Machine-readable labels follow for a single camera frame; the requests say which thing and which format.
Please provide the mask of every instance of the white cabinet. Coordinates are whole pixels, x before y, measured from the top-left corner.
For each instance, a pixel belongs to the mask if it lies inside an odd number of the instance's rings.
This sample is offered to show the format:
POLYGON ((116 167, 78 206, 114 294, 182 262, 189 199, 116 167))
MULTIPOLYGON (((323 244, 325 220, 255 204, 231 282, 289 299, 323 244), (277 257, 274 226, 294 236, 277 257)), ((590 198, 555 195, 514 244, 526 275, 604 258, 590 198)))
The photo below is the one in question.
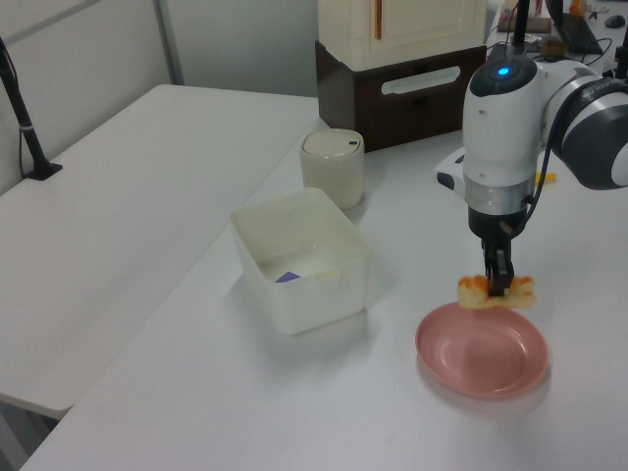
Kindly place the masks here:
POLYGON ((481 46, 487 0, 318 0, 319 40, 353 71, 481 46))

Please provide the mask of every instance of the container lid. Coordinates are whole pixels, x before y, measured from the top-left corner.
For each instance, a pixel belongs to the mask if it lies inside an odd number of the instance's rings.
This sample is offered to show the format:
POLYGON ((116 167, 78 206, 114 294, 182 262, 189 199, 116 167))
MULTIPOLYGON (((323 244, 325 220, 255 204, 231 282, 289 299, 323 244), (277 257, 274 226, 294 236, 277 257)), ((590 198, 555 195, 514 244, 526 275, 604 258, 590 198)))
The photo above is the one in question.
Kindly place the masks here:
POLYGON ((322 157, 335 157, 357 152, 363 145, 359 132, 351 130, 316 131, 305 137, 303 151, 322 157))

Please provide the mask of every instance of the white desk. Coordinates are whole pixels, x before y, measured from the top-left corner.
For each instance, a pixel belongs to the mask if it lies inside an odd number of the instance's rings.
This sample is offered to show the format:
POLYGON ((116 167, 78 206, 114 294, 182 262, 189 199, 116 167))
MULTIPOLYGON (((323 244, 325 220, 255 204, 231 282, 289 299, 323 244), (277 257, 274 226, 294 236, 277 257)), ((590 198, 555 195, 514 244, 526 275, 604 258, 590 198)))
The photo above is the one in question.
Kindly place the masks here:
MULTIPOLYGON (((432 177, 459 145, 457 132, 367 154, 365 201, 347 213, 373 246, 366 312, 276 334, 224 230, 24 471, 623 469, 628 189, 586 190, 554 161, 558 182, 513 242, 538 283, 522 313, 551 351, 539 389, 472 400, 419 367, 419 322, 484 266, 465 203, 432 177)), ((300 187, 297 142, 249 202, 300 187)))
POLYGON ((0 197, 0 400, 62 417, 317 116, 160 86, 0 197))

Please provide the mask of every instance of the bread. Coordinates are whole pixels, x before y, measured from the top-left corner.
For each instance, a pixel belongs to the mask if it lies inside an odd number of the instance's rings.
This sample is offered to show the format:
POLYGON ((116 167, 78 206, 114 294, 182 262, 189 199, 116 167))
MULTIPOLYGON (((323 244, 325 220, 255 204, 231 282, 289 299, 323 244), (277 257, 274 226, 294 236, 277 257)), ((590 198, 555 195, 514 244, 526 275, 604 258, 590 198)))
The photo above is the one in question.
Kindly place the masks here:
POLYGON ((470 309, 530 307, 534 302, 534 279, 514 277, 504 296, 489 296, 489 280, 483 275, 462 277, 458 282, 458 304, 470 309))

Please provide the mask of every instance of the pink plate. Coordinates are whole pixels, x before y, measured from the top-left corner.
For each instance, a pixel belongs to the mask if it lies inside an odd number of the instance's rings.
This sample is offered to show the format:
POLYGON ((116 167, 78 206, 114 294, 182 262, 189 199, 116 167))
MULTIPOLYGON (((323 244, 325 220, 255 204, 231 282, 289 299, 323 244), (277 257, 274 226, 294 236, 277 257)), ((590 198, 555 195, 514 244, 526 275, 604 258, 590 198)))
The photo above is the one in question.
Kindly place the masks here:
POLYGON ((543 336, 510 309, 465 309, 457 302, 441 306, 419 325, 416 348, 441 382, 473 397, 521 394, 548 370, 543 336))

